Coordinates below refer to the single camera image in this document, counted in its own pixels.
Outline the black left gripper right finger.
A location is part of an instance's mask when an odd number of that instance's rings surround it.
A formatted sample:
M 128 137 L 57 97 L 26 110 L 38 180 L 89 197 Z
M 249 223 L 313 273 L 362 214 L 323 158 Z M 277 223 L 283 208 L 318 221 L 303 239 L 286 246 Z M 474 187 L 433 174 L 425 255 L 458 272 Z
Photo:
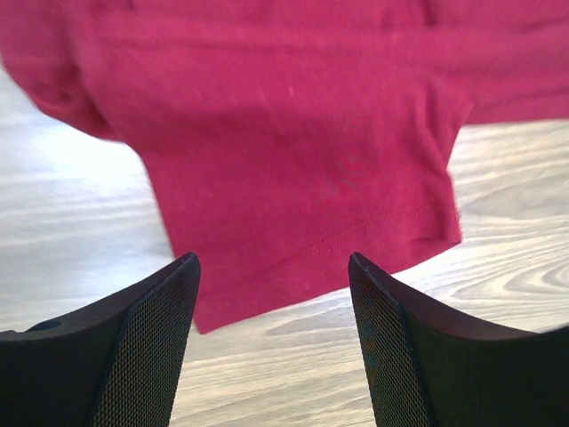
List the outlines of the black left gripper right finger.
M 533 333 L 470 316 L 358 253 L 349 286 L 377 425 L 567 425 L 566 327 Z

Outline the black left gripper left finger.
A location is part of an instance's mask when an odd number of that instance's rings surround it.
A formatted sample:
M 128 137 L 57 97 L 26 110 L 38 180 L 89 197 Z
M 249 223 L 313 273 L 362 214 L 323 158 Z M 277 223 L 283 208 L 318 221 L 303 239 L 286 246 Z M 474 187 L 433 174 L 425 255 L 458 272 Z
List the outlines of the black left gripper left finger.
M 186 254 L 23 332 L 1 333 L 3 426 L 166 426 L 201 276 Z

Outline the dark red t-shirt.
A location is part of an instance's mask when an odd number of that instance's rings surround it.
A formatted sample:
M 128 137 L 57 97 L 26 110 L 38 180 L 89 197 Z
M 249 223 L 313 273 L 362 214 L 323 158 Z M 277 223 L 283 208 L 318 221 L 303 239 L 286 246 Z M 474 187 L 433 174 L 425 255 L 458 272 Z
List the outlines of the dark red t-shirt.
M 1 56 L 140 156 L 201 333 L 456 246 L 458 131 L 568 114 L 565 1 L 4 1 Z

